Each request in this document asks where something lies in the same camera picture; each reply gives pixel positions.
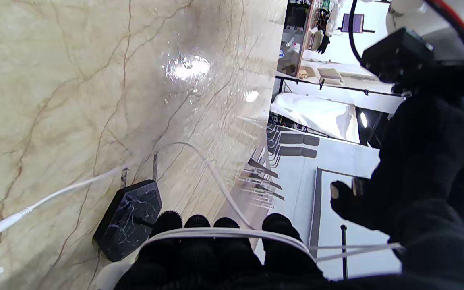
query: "white cable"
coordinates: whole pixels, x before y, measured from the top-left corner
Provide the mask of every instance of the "white cable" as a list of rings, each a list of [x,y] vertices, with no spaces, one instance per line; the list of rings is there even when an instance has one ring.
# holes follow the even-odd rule
[[[309,250],[341,250],[341,249],[368,249],[375,246],[388,246],[388,244],[349,244],[348,246],[310,246]]]
[[[95,176],[89,180],[85,180],[85,181],[82,181],[82,182],[79,182],[79,183],[75,183],[71,186],[68,186],[64,189],[60,189],[59,191],[55,192],[55,193],[52,193],[51,195],[49,196],[46,196],[45,198],[39,200],[38,202],[36,202],[35,204],[31,205],[31,206],[28,206],[27,208],[23,209],[22,211],[19,211],[18,213],[15,213],[9,217],[6,217],[4,219],[1,220],[0,222],[0,233],[6,229],[8,229],[9,227],[13,226],[16,222],[18,222],[20,219],[22,219],[24,216],[28,215],[29,213],[31,213],[34,209],[36,209],[37,207],[41,206],[42,204],[48,202],[49,200],[57,197],[57,196],[60,196],[62,194],[65,194],[65,193],[68,193],[70,191],[72,191],[73,189],[79,189],[80,187],[83,187],[85,185],[89,185],[93,182],[96,182],[98,180],[101,180],[103,178],[106,178],[106,177],[109,177],[113,174],[116,174],[118,172],[120,172],[122,170],[122,168],[125,167],[125,166],[122,166],[122,167],[117,167],[117,168],[114,168],[112,169],[111,171],[108,171],[107,173],[103,173],[99,176]]]
[[[199,156],[200,158],[203,160],[203,162],[207,165],[208,169],[210,170],[210,173],[212,174],[212,176],[214,177],[214,179],[216,180],[216,183],[217,183],[217,186],[219,187],[221,193],[225,196],[225,198],[227,199],[228,203],[230,204],[230,206],[232,206],[232,208],[234,209],[234,211],[237,213],[237,215],[241,218],[241,220],[246,224],[246,226],[248,226],[250,229],[255,229],[252,224],[250,224],[250,222],[248,222],[247,220],[247,217],[244,216],[244,214],[241,212],[241,210],[239,209],[239,206],[237,206],[236,202],[232,199],[232,196],[230,196],[230,193],[227,192],[226,190],[226,187],[225,187],[225,184],[223,183],[223,180],[221,180],[220,178],[220,175],[219,173],[217,172],[217,170],[214,168],[214,166],[210,163],[210,161],[205,158],[205,156],[202,154],[202,152],[196,148],[194,145],[192,145],[191,143],[188,143],[188,142],[184,142],[184,141],[179,141],[179,142],[172,142],[172,143],[168,143],[162,147],[160,147],[157,152],[165,147],[168,147],[168,146],[171,146],[171,145],[175,145],[175,144],[182,144],[182,145],[188,145],[189,147],[191,147]]]
[[[327,257],[321,257],[316,259],[309,253],[309,249],[307,246],[305,246],[302,242],[300,242],[297,239],[294,239],[292,237],[278,234],[278,233],[272,233],[272,232],[264,232],[264,231],[259,231],[255,230],[253,226],[248,222],[247,218],[245,215],[241,212],[239,209],[239,206],[234,202],[232,199],[232,196],[226,191],[225,184],[221,180],[219,173],[217,170],[214,168],[214,166],[210,163],[210,161],[202,154],[202,152],[196,148],[194,145],[188,142],[184,141],[179,141],[179,142],[172,142],[168,143],[162,147],[160,147],[158,150],[155,152],[158,152],[159,150],[168,147],[170,145],[175,145],[175,144],[181,144],[181,145],[187,145],[191,147],[197,154],[200,156],[200,158],[204,161],[208,169],[210,170],[210,173],[214,177],[214,179],[217,182],[217,185],[221,191],[221,193],[225,196],[229,204],[232,206],[234,211],[238,214],[238,216],[241,218],[241,220],[248,226],[250,229],[232,229],[232,228],[189,228],[189,229],[178,229],[178,230],[172,230],[172,231],[167,231],[164,233],[160,233],[156,235],[155,237],[152,237],[148,239],[146,242],[143,243],[142,246],[146,244],[150,244],[151,242],[154,242],[156,240],[161,240],[161,239],[168,239],[168,238],[194,238],[194,237],[222,237],[222,238],[237,238],[237,237],[256,237],[256,238],[267,238],[267,239],[272,239],[276,240],[279,242],[283,242],[285,244],[288,244],[290,246],[293,246],[294,248],[299,249],[300,251],[304,252],[308,257],[310,257],[313,261],[315,262],[322,262],[322,261],[328,261],[330,259],[339,259],[341,257],[348,257],[350,255],[358,255],[362,253],[367,253],[367,252],[372,252],[372,251],[379,251],[379,250],[384,250],[384,249],[394,249],[401,247],[400,244],[385,244],[385,245],[376,245],[376,246],[317,246],[317,249],[342,249],[342,248],[362,248],[361,250],[357,251],[352,251],[352,252],[346,252],[342,253],[340,255],[332,255],[332,256],[327,256]],[[49,200],[52,200],[53,198],[57,196],[61,196],[65,193],[68,193],[72,191],[73,189],[79,189],[83,186],[87,186],[91,183],[94,183],[98,180],[101,180],[103,178],[112,176],[114,174],[119,173],[123,168],[129,167],[129,165],[122,165],[120,167],[116,167],[112,169],[111,171],[108,171],[106,173],[103,173],[99,176],[95,176],[91,179],[72,184],[66,188],[60,189],[59,191],[52,193],[49,196],[46,196],[45,198],[42,198],[35,204],[28,206],[27,208],[23,209],[22,211],[19,211],[18,213],[15,213],[5,219],[3,219],[0,222],[0,232],[5,231],[12,225],[14,225],[16,222],[18,222],[20,219],[22,219],[24,216],[28,215],[31,213],[34,209],[37,207],[41,206],[42,204],[45,204]]]
[[[146,242],[142,244],[141,247],[147,244],[150,244],[152,242],[156,242],[156,241],[163,240],[163,239],[212,238],[212,237],[217,237],[217,238],[254,237],[254,238],[272,239],[272,240],[276,240],[278,242],[283,242],[285,244],[293,246],[294,248],[302,251],[304,254],[306,254],[316,263],[330,261],[332,259],[340,259],[343,257],[349,257],[352,255],[360,255],[363,253],[369,253],[369,252],[374,252],[374,251],[402,248],[402,246],[397,242],[392,243],[392,244],[378,244],[375,246],[363,245],[363,246],[356,246],[356,247],[362,247],[363,249],[361,250],[316,258],[316,257],[313,257],[309,253],[309,250],[302,242],[292,237],[278,234],[278,233],[272,233],[272,232],[247,230],[247,229],[233,229],[233,228],[188,228],[188,229],[177,229],[177,230],[166,231],[164,233],[160,233],[148,239]],[[343,246],[317,246],[317,249],[341,249],[341,248],[343,248]]]
[[[353,255],[360,255],[360,254],[364,254],[364,253],[370,253],[370,252],[376,252],[376,251],[382,251],[382,250],[389,250],[389,249],[398,249],[398,248],[402,248],[402,246],[398,242],[394,242],[392,244],[382,244],[382,245],[379,245],[379,246],[372,246],[370,248],[361,249],[361,250],[357,250],[357,251],[352,251],[352,252],[346,252],[346,253],[341,253],[341,254],[337,254],[337,255],[330,255],[330,256],[321,257],[321,258],[316,259],[316,262],[320,263],[320,262],[330,261],[332,259],[340,259],[340,258],[344,258],[344,257],[350,257],[350,256],[353,256]]]

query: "gloved hand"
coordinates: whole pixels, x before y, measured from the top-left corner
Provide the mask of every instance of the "gloved hand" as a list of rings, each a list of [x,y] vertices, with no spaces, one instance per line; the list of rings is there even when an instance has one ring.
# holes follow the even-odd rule
[[[218,219],[214,226],[239,228],[234,220],[227,217]],[[204,216],[194,215],[184,227],[210,227],[210,223]],[[180,228],[180,215],[166,211],[157,218],[150,237]],[[263,230],[300,240],[289,219],[276,213],[264,220]],[[280,277],[311,276],[326,282],[316,264],[300,250],[265,239],[263,245],[266,251],[264,266],[247,238],[159,240],[140,249],[136,262],[114,289],[229,289],[227,282],[242,277],[255,277],[254,282],[260,281],[263,286],[266,286],[263,281],[266,277],[271,277],[270,282],[275,285],[278,285]]]
[[[464,111],[435,96],[412,97],[390,121],[370,180],[331,184],[341,217],[394,233],[394,218],[418,200],[447,200],[464,221]]]
[[[325,35],[322,39],[322,44],[320,44],[320,46],[318,47],[318,49],[316,50],[317,53],[321,53],[321,54],[324,54],[325,53],[325,50],[327,49],[327,46],[329,45],[330,43],[330,37],[328,37],[327,35]]]

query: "black pole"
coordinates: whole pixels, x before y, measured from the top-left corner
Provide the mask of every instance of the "black pole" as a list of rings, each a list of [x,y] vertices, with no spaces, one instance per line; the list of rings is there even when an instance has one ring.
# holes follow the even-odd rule
[[[346,226],[344,224],[341,225],[341,244],[343,246],[342,252],[346,253]],[[343,280],[348,279],[348,271],[346,265],[346,257],[343,257]]]

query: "beige marble surface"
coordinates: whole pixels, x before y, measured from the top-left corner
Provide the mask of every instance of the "beige marble surface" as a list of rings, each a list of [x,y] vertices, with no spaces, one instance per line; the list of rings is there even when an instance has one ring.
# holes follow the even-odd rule
[[[0,0],[0,219],[153,147],[205,151],[227,186],[263,134],[287,0]],[[190,148],[159,155],[163,209],[217,215]],[[92,234],[120,176],[59,197],[0,234],[0,289],[90,289]]]

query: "ceiling light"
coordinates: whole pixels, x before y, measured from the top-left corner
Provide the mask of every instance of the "ceiling light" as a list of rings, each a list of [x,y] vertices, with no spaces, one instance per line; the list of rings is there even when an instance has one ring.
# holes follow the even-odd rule
[[[366,115],[364,114],[364,112],[361,112],[361,122],[365,128],[368,127],[368,120],[366,119]]]

